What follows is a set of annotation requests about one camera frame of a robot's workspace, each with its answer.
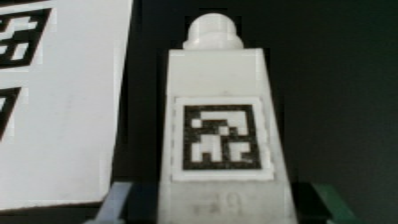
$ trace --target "black background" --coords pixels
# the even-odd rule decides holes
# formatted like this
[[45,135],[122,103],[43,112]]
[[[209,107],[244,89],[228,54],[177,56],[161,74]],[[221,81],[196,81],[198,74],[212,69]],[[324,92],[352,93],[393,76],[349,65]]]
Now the black background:
[[[331,184],[367,223],[393,224],[395,0],[136,0],[114,179],[159,181],[168,51],[182,48],[189,24],[209,12],[235,20],[246,47],[267,49],[290,179]],[[42,209],[0,216],[0,223],[74,224],[95,213],[97,205]]]

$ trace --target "white 3d printed object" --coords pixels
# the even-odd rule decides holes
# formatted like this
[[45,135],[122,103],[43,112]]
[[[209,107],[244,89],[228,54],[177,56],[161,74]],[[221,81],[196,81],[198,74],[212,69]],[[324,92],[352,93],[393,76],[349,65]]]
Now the white 3d printed object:
[[297,223],[264,50],[219,14],[169,53],[159,223]]

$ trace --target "white paper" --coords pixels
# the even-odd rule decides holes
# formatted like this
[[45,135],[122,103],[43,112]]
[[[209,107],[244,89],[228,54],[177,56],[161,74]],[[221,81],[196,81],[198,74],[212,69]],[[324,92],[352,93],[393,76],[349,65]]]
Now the white paper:
[[33,63],[0,69],[0,91],[22,88],[0,140],[0,210],[100,201],[111,185],[132,0],[22,4],[0,18],[42,9]]

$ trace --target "black and white marker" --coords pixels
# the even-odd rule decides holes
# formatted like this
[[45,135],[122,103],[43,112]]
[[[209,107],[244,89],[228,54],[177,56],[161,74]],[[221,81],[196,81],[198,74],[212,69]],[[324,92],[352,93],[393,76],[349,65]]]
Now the black and white marker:
[[111,187],[132,0],[0,3],[0,210]]
[[169,53],[161,224],[296,224],[262,49],[219,14]]

